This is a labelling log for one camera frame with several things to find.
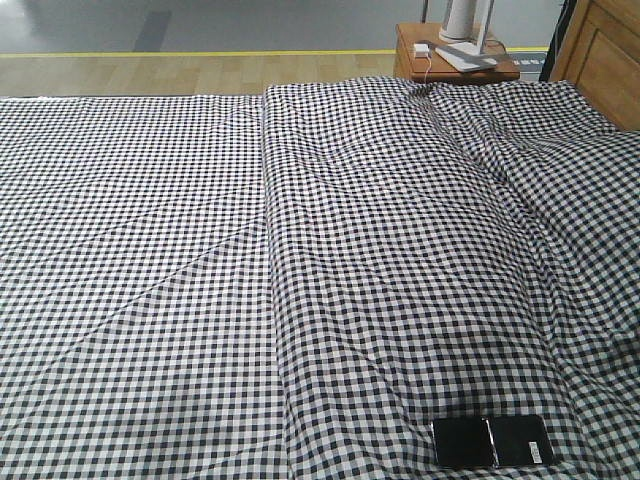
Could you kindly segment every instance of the gray floor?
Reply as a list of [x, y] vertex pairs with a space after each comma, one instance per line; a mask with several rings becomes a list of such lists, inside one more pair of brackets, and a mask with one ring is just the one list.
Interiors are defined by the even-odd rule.
[[[441, 21], [445, 0], [430, 2]], [[496, 0], [509, 46], [548, 45], [558, 0]], [[0, 53], [392, 49], [422, 0], [0, 0]]]

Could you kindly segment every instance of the wooden floor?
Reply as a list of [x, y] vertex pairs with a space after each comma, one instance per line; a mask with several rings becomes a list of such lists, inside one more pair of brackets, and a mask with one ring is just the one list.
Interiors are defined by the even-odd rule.
[[259, 94], [272, 84], [391, 75], [389, 54], [0, 58], [0, 96]]

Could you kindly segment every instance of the charging cable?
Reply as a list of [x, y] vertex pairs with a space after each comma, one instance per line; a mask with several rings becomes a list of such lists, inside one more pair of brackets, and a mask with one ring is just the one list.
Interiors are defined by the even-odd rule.
[[414, 43], [413, 44], [413, 58], [426, 58], [429, 62], [427, 70], [424, 72], [424, 82], [427, 82], [427, 76], [431, 73], [433, 68], [433, 62], [431, 60], [431, 46], [429, 43]]

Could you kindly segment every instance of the charger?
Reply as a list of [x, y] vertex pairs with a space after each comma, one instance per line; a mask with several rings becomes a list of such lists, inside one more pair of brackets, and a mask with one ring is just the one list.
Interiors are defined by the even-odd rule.
[[428, 43], [413, 44], [413, 58], [431, 58], [431, 48]]

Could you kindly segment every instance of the floor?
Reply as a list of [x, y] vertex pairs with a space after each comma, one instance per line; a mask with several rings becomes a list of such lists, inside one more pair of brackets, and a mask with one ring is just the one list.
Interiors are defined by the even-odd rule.
[[44, 57], [0, 60], [8, 96], [260, 94], [271, 84], [392, 75], [394, 56]]
[[[444, 0], [432, 0], [440, 21]], [[492, 29], [537, 78], [558, 0], [496, 0]], [[422, 0], [0, 0], [0, 95], [260, 93], [390, 75]]]

